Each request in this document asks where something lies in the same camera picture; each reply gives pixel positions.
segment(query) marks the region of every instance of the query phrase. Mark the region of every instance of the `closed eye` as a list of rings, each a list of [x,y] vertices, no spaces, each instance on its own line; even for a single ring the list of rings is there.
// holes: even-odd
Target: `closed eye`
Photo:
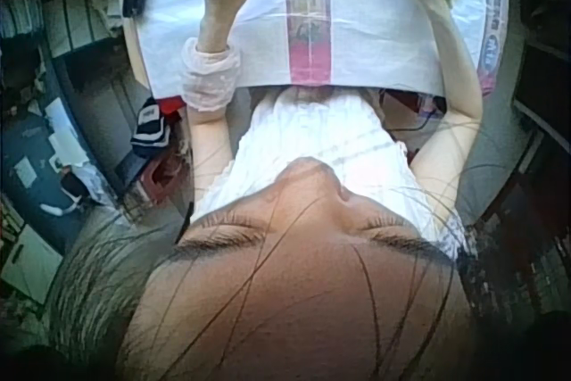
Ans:
[[[234,211],[213,211],[206,216],[194,222],[190,229],[195,228],[216,228],[216,227],[240,227],[247,229],[255,229],[259,231],[268,231],[269,225],[259,219],[248,216],[242,216]]]

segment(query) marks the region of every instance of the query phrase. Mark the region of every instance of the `gray floor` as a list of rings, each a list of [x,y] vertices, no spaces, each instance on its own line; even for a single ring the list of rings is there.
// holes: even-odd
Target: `gray floor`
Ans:
[[[509,2],[508,36],[496,89],[484,99],[482,129],[460,181],[457,207],[465,224],[476,222],[503,188],[530,137],[520,128],[511,105],[525,41],[518,1]]]

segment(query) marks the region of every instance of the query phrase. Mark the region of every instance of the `paper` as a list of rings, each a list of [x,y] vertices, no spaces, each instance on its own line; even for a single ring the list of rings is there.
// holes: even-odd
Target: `paper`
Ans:
[[[28,112],[34,113],[37,116],[42,116],[42,111],[39,109],[39,104],[37,104],[37,100],[32,100],[28,104]]]
[[[16,170],[16,174],[24,187],[26,189],[30,189],[34,180],[37,179],[37,174],[32,167],[32,164],[29,162],[28,157],[24,156],[16,165],[14,165],[14,169]]]
[[[58,97],[49,105],[47,105],[46,116],[50,120],[50,124],[52,125],[54,131],[58,131],[60,129],[65,130],[69,128],[75,137],[78,136],[78,134],[75,132],[75,128],[73,128],[73,124],[71,124],[68,113],[63,107],[61,98]]]
[[[48,139],[63,166],[79,166],[89,161],[86,152],[77,138],[73,136],[70,128],[58,129]]]

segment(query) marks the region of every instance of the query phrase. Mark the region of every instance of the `red object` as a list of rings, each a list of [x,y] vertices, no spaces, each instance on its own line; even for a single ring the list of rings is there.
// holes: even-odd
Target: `red object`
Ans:
[[[174,97],[162,98],[156,101],[161,109],[163,115],[168,116],[173,112],[176,112],[178,109],[181,109],[186,106],[186,103],[183,101],[180,95],[176,95]]]
[[[139,181],[151,201],[158,205],[180,186],[187,172],[186,163],[171,148],[146,166]]]

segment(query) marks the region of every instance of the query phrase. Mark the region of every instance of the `cable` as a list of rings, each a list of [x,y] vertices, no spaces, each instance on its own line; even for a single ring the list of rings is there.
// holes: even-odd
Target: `cable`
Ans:
[[[426,124],[430,121],[430,119],[434,116],[435,113],[436,113],[436,109],[434,109],[433,111],[428,113],[428,116],[426,116],[425,121],[419,127],[416,127],[416,128],[393,128],[393,129],[388,129],[387,132],[394,133],[394,132],[400,132],[400,131],[420,131],[422,128],[424,128],[426,126]]]

